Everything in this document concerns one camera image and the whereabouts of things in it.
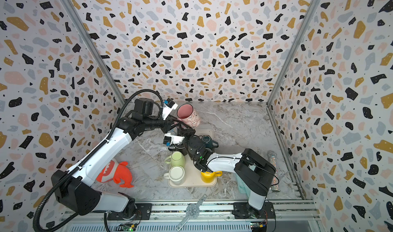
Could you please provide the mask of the pink mug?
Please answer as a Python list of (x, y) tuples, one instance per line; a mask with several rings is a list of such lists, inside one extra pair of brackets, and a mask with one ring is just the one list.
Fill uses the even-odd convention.
[(201, 119), (191, 104), (184, 104), (177, 110), (177, 118), (191, 128), (196, 128)]

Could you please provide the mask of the black mug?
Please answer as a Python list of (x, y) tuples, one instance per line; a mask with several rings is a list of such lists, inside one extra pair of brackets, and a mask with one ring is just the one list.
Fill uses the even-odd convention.
[(184, 156), (188, 155), (187, 147), (185, 144), (172, 144), (168, 146), (168, 150), (171, 152), (181, 152)]

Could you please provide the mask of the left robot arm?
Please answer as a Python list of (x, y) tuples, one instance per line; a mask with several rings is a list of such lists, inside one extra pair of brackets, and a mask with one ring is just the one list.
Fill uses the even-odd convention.
[(109, 179), (131, 187), (129, 181), (114, 175), (116, 170), (125, 169), (126, 164), (113, 159), (145, 131), (161, 129), (167, 133), (171, 130), (174, 121), (169, 115), (178, 105), (172, 99), (163, 101), (156, 117), (152, 116), (154, 105), (151, 99), (137, 99), (134, 109), (117, 118), (115, 128), (93, 151), (67, 171), (56, 171), (51, 177), (56, 200), (81, 216), (111, 211), (121, 213), (125, 219), (134, 217), (137, 213), (134, 198), (126, 194), (102, 193), (92, 185), (100, 174), (109, 174)]

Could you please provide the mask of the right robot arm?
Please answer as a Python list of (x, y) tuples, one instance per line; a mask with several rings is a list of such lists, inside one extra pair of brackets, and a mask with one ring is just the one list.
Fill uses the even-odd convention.
[(235, 205), (236, 218), (262, 218), (263, 206), (273, 185), (276, 168), (254, 150), (246, 148), (238, 154), (218, 154), (219, 143), (209, 135), (196, 135), (194, 129), (180, 129), (176, 135), (165, 134), (164, 144), (169, 149), (187, 152), (193, 166), (201, 173), (235, 173), (250, 190), (246, 205)]

